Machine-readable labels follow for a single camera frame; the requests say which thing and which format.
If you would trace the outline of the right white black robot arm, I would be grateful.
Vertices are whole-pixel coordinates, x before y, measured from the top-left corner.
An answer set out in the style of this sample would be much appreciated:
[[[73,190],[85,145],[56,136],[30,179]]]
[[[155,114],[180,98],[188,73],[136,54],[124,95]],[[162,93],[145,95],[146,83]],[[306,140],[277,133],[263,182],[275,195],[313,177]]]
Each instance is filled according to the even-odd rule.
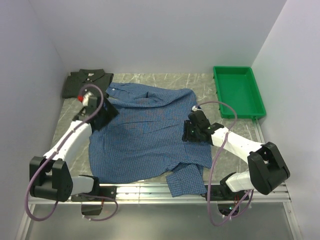
[[[220,147],[247,164],[247,171],[231,173],[220,181],[220,194],[226,200],[233,199],[240,191],[248,190],[268,195],[291,176],[274,143],[252,141],[220,123],[211,124],[202,110],[188,115],[188,120],[184,121],[182,140]]]

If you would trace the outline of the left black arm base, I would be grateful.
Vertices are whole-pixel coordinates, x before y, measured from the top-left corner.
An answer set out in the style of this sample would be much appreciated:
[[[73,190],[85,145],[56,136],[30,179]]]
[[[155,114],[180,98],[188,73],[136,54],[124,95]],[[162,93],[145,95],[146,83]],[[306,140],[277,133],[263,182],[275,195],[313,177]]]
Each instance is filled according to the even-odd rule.
[[[100,186],[97,193],[82,193],[71,196],[71,202],[81,203],[81,214],[84,217],[98,217],[103,211],[104,203],[115,203],[117,187]]]

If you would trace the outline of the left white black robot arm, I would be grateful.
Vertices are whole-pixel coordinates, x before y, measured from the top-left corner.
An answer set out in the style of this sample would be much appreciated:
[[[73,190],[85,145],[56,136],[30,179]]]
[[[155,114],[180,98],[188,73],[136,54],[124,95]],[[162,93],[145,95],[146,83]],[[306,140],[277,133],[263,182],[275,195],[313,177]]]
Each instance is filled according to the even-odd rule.
[[[117,115],[117,109],[106,97],[90,96],[72,119],[69,128],[44,156],[29,163],[29,194],[35,198],[65,202],[73,195],[84,195],[96,201],[101,195],[98,177],[72,177],[71,161],[93,133],[100,131]]]

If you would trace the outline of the blue checked long sleeve shirt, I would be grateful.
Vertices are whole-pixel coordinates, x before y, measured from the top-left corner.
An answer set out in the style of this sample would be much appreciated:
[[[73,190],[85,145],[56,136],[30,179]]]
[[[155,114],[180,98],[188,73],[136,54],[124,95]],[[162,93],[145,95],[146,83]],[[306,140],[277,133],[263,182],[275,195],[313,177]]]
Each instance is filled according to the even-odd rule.
[[[128,184],[166,174],[173,197],[206,193],[204,168],[212,164],[208,143],[184,142],[184,122],[196,95],[137,83],[107,89],[118,115],[89,139],[92,174],[104,184]]]

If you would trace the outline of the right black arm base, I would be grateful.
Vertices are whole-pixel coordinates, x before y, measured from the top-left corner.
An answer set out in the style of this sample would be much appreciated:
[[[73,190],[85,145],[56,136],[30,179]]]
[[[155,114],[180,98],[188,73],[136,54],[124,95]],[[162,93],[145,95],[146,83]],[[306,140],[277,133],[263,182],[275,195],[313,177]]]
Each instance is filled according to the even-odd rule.
[[[217,205],[218,211],[222,216],[228,216],[230,212],[234,209],[236,204],[240,201],[240,199],[245,195],[246,191],[241,190],[238,192],[232,192],[228,185],[226,184],[226,180],[234,175],[235,172],[230,173],[226,177],[224,177],[219,184],[212,184],[210,186],[210,201],[233,201],[233,203],[219,203]]]

